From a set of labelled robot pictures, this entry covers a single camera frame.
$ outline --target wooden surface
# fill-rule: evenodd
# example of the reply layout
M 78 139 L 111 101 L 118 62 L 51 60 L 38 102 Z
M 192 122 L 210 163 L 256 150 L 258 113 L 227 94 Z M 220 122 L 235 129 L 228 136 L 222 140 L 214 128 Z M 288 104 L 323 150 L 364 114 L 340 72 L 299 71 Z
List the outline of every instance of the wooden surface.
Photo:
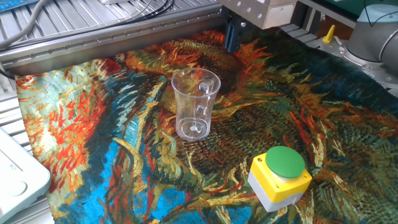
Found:
M 321 22 L 320 28 L 317 32 L 317 37 L 324 37 L 328 34 L 329 29 L 332 25 L 335 25 L 335 32 L 334 35 L 339 37 L 342 40 L 348 40 L 353 33 L 353 29 L 326 16 L 326 20 Z

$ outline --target plastic measuring cup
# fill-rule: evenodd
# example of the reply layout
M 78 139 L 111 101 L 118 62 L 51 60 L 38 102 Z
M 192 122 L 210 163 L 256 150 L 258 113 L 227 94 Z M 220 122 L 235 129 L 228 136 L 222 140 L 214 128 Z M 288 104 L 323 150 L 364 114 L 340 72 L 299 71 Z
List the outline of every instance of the plastic measuring cup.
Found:
M 210 132 L 211 113 L 221 81 L 213 72 L 186 68 L 174 73 L 177 134 L 186 141 L 199 141 Z

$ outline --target green surface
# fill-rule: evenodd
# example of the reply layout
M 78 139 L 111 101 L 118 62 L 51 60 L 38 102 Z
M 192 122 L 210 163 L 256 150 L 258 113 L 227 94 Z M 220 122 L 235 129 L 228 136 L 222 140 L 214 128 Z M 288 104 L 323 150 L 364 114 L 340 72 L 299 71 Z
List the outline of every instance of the green surface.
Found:
M 344 0 L 344 1 L 334 1 L 334 0 L 326 0 L 329 3 L 334 4 L 335 6 L 338 6 L 352 14 L 355 14 L 359 16 L 364 9 L 364 4 L 363 0 Z M 366 0 L 366 5 L 372 5 L 372 4 L 389 4 L 393 6 L 398 6 L 398 0 Z
M 285 178 L 297 177 L 304 171 L 302 156 L 285 146 L 270 148 L 267 152 L 266 162 L 273 173 Z

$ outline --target yellow part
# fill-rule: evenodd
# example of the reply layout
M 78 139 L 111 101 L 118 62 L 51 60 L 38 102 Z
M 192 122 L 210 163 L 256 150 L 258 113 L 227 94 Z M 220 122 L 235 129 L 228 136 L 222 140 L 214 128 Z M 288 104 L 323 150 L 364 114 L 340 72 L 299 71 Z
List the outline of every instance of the yellow part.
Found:
M 332 25 L 329 29 L 328 35 L 326 35 L 325 37 L 323 37 L 322 41 L 324 41 L 325 43 L 330 43 L 332 38 L 333 38 L 333 33 L 335 32 L 335 25 Z
M 284 182 L 268 168 L 266 153 L 253 159 L 250 171 L 273 203 L 281 202 L 293 194 L 304 193 L 312 180 L 312 176 L 304 169 L 298 177 Z

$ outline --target colorful cloth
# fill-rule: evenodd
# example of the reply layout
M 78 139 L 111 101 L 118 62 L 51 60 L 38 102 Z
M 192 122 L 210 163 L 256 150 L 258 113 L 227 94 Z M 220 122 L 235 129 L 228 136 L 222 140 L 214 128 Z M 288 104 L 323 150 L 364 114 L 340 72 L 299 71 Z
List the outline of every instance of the colorful cloth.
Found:
M 354 66 L 278 28 L 185 39 L 17 78 L 35 158 L 52 174 L 56 223 L 394 223 L 398 99 Z M 172 74 L 221 79 L 210 135 L 175 133 Z M 267 213 L 248 184 L 254 156 L 288 146 L 313 180 Z

